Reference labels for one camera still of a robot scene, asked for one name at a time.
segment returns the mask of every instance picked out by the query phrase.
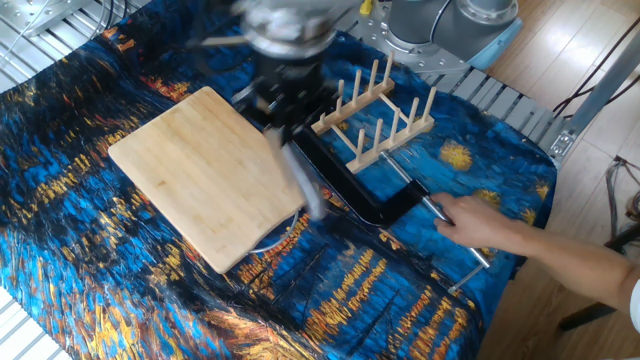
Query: bamboo cutting board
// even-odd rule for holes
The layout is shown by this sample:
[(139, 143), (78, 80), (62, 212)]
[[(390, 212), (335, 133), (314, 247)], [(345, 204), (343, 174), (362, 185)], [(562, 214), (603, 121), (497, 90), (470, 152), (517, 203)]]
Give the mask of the bamboo cutting board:
[(109, 155), (218, 273), (304, 204), (266, 138), (208, 87)]

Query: human hand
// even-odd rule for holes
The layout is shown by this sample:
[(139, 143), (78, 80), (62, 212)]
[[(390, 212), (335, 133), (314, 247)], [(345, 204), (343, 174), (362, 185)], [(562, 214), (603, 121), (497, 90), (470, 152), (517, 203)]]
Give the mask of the human hand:
[(447, 193), (433, 195), (431, 199), (449, 215), (455, 226), (438, 218), (438, 232), (455, 243), (471, 248), (492, 247), (519, 254), (524, 233), (530, 228), (514, 221), (473, 196), (454, 198)]

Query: blue fabric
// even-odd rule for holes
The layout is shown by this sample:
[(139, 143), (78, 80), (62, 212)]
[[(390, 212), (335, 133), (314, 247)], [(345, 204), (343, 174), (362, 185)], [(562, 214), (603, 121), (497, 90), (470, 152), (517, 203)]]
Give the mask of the blue fabric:
[[(208, 76), (181, 49), (199, 6), (153, 1), (1, 95), (2, 286), (74, 358), (474, 358), (513, 255), (483, 250), (492, 267), (448, 294), (477, 263), (436, 232), (432, 214), (416, 207), (390, 229), (371, 228), (327, 190), (326, 221), (302, 216), (282, 245), (223, 276), (109, 159), (110, 145), (201, 87), (229, 100), (248, 85), (249, 48), (207, 51)], [(349, 89), (374, 59), (384, 63), (340, 35), (327, 78)], [(399, 66), (392, 78), (405, 113), (416, 96), (423, 106), (425, 83)], [(392, 153), (412, 176), (433, 192), (476, 194), (512, 218), (546, 221), (556, 170), (535, 144), (447, 94), (431, 115), (431, 131)], [(345, 133), (355, 139), (364, 127), (372, 138), (382, 118), (388, 134), (391, 117), (374, 103)], [(335, 136), (324, 139), (351, 160)], [(402, 186), (382, 163), (358, 177), (381, 198)]]

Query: wooden floor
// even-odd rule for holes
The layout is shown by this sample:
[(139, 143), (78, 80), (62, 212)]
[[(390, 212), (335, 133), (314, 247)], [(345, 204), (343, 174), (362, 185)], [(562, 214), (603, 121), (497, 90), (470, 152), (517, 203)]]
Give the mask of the wooden floor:
[[(489, 74), (549, 108), (569, 96), (640, 16), (640, 0), (519, 3), (525, 27)], [(603, 69), (607, 70), (611, 63), (609, 60)], [(594, 83), (603, 74), (601, 70)], [(567, 114), (575, 111), (579, 103), (572, 105)], [(549, 231), (595, 243), (608, 239), (604, 174), (616, 155), (640, 165), (640, 84), (600, 113), (565, 160)], [(621, 176), (617, 185), (620, 206), (636, 191), (637, 185)], [(591, 303), (569, 293), (539, 264), (529, 261), (507, 287), (479, 359), (640, 356), (640, 335), (623, 314), (616, 313), (564, 334), (556, 330), (562, 317)]]

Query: human arm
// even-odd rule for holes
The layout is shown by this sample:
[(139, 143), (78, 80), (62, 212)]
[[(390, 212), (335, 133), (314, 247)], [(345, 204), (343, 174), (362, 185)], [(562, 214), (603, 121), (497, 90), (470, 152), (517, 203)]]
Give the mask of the human arm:
[(433, 200), (456, 224), (436, 219), (438, 231), (452, 241), (535, 259), (568, 289), (629, 313), (640, 267), (622, 255), (508, 219), (475, 197), (437, 194)]

